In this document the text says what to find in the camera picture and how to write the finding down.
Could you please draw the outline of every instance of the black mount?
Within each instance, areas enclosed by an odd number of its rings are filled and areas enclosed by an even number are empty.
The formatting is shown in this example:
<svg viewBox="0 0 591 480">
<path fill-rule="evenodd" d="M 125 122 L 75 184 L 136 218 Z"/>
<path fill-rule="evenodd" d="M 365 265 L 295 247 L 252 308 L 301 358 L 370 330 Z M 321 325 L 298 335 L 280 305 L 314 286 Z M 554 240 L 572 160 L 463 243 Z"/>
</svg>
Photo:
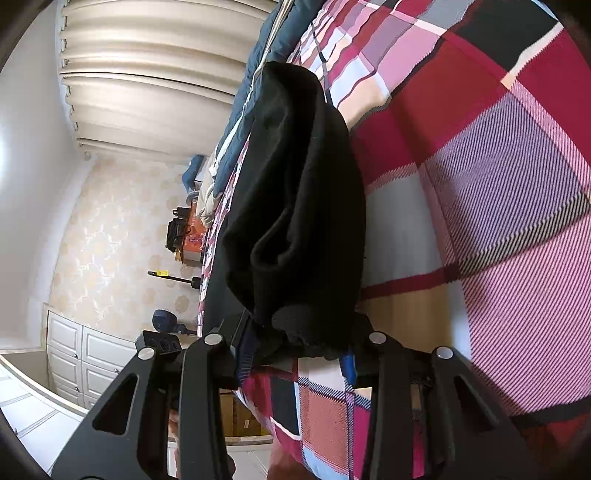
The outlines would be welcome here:
<svg viewBox="0 0 591 480">
<path fill-rule="evenodd" d="M 167 419 L 174 408 L 180 477 L 231 479 L 218 389 L 239 387 L 239 351 L 250 322 L 248 314 L 230 317 L 184 352 L 142 348 L 82 421 L 53 478 L 169 478 Z M 538 478 L 523 438 L 457 350 L 440 347 L 429 355 L 370 331 L 355 346 L 355 386 L 373 389 L 363 480 L 412 479 L 417 418 L 425 479 Z"/>
</svg>

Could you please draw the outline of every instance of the white wall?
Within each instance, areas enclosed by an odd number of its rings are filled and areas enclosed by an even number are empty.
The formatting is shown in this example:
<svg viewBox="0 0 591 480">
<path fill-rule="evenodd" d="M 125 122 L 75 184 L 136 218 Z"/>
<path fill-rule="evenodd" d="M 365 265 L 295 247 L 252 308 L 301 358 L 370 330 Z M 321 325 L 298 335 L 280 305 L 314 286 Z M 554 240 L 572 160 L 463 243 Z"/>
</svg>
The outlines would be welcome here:
<svg viewBox="0 0 591 480">
<path fill-rule="evenodd" d="M 147 274 L 200 274 L 165 248 L 171 211 L 186 197 L 184 170 L 131 158 L 95 163 L 64 234 L 51 307 L 76 323 L 131 341 L 153 329 L 155 309 L 173 312 L 194 329 L 199 290 Z"/>
<path fill-rule="evenodd" d="M 0 73 L 0 352 L 41 346 L 43 302 L 91 168 L 74 147 L 58 87 L 54 2 Z"/>
</svg>

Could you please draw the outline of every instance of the patterned wall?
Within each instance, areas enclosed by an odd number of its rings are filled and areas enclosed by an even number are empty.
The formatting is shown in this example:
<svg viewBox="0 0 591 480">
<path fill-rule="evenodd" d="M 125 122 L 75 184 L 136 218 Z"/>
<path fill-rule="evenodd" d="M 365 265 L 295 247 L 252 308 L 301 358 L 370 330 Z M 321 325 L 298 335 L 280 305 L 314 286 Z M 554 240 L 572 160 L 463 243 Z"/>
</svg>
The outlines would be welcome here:
<svg viewBox="0 0 591 480">
<path fill-rule="evenodd" d="M 97 161 L 64 234 L 51 306 L 77 323 L 129 340 L 151 329 L 154 309 L 195 325 L 199 292 L 147 275 L 200 275 L 164 246 L 171 211 L 184 205 L 184 170 L 144 160 Z"/>
</svg>

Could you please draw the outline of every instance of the white cabinet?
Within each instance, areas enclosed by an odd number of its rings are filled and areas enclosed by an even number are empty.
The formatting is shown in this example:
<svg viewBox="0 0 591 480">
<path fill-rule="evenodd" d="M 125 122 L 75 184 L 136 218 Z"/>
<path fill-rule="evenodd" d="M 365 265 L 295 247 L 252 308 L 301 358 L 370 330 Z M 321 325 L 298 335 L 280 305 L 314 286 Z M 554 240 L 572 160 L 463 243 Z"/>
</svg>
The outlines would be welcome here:
<svg viewBox="0 0 591 480">
<path fill-rule="evenodd" d="M 89 328 L 82 332 L 82 361 L 87 364 L 119 373 L 135 354 L 133 342 Z"/>
<path fill-rule="evenodd" d="M 53 384 L 53 391 L 61 398 L 71 401 L 72 403 L 84 407 L 84 395 L 73 388 L 67 387 L 63 384 L 55 382 Z"/>
<path fill-rule="evenodd" d="M 82 356 L 83 326 L 53 312 L 47 318 L 47 345 L 80 358 Z"/>
<path fill-rule="evenodd" d="M 82 389 L 82 362 L 56 348 L 47 347 L 47 359 L 53 381 L 70 387 L 74 391 Z"/>
<path fill-rule="evenodd" d="M 88 395 L 84 395 L 84 408 L 90 410 L 92 407 L 95 406 L 96 399 L 89 397 Z"/>
<path fill-rule="evenodd" d="M 114 372 L 82 362 L 82 391 L 85 395 L 97 399 L 116 376 Z"/>
<path fill-rule="evenodd" d="M 53 391 L 92 408 L 136 354 L 135 344 L 49 312 L 47 358 Z"/>
</svg>

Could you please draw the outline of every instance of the plaid bedspread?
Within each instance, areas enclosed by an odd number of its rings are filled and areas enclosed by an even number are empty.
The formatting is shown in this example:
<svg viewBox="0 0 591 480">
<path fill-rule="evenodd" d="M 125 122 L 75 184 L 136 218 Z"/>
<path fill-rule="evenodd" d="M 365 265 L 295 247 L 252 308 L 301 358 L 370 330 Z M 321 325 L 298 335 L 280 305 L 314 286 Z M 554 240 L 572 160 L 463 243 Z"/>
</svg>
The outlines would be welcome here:
<svg viewBox="0 0 591 480">
<path fill-rule="evenodd" d="M 328 0 L 289 61 L 351 131 L 359 310 L 409 348 L 459 349 L 551 461 L 591 408 L 591 70 L 576 45 L 537 0 Z M 318 477 L 360 478 L 371 393 L 338 362 L 254 373 L 240 396 Z"/>
</svg>

